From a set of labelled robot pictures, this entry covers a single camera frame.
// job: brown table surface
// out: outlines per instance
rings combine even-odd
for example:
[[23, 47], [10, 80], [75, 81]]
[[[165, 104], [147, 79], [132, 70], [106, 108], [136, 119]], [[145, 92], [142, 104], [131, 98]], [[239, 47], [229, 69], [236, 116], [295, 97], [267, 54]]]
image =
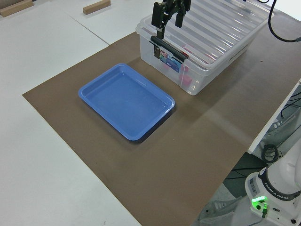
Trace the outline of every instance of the brown table surface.
[[[277, 12], [277, 33], [300, 22]], [[190, 96], [140, 59], [135, 33], [24, 94], [143, 226], [189, 226], [301, 77], [301, 44], [267, 26], [249, 50]], [[78, 90], [126, 63], [170, 94], [175, 112], [142, 143], [126, 140]]]

